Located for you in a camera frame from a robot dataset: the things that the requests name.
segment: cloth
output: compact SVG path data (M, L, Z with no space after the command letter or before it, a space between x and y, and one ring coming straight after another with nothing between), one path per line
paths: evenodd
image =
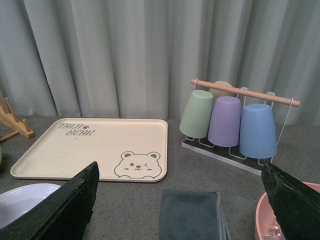
M217 192L165 189L159 216L160 240L230 240Z

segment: white bowl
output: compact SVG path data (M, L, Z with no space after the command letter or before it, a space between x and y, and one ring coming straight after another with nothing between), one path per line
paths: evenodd
M34 208L59 187L56 184L37 183L0 194L0 229Z

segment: curtain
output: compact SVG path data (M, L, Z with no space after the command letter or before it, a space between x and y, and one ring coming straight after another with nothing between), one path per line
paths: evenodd
M0 94L18 115L181 119L199 78L319 126L319 22L318 0L2 0Z

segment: cup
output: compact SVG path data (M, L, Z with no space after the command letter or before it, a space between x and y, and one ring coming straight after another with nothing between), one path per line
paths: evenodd
M214 96L204 90L194 90L186 103L180 131L191 138L204 138L208 134Z
M234 147L239 144L241 103L234 96L217 98L211 115L208 140L217 146Z
M239 148L241 154L254 159L267 159L277 154L275 119L269 105L244 107Z
M226 81L216 81L215 84L224 85L228 87L232 87L232 85ZM230 96L233 97L235 94L229 91L223 91L219 89L210 88L209 93L213 95L213 104L216 103L216 100L222 96Z

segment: cup rack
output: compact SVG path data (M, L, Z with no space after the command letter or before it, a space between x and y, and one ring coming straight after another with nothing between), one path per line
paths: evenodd
M284 98L280 96L275 96L273 92L269 92L268 94L261 93L261 92L255 92L250 91L246 87L237 88L232 86L226 86L221 85L217 83L202 81L198 79L192 79L191 83L194 84L194 88L196 88L196 85L203 86L206 88L226 91L230 93L237 94L237 98L239 95L243 95L243 105L245 105L246 97L252 97L256 99L262 99L264 100L264 103L266 104L267 101L273 103L279 103L288 105L288 111L286 114L286 118L284 120L281 132L279 134L277 144L280 140L280 137L282 135L282 132L284 130L287 117L289 115L290 108L298 107L300 105L299 100L290 99L290 98ZM248 171L250 173L256 174L258 176L261 176L262 167L264 166L264 163L272 163L273 157L270 158L264 158L264 159L256 159L256 158L250 158L242 155L239 151L239 145L234 147L221 147L217 145L213 145L211 142L208 141L206 137L204 138L190 138L186 136L183 141L181 142L181 146L183 148L192 150L194 152L203 154L205 156L211 157L213 159L219 160L221 162L227 163L229 165L232 165L234 167L243 169L245 171Z

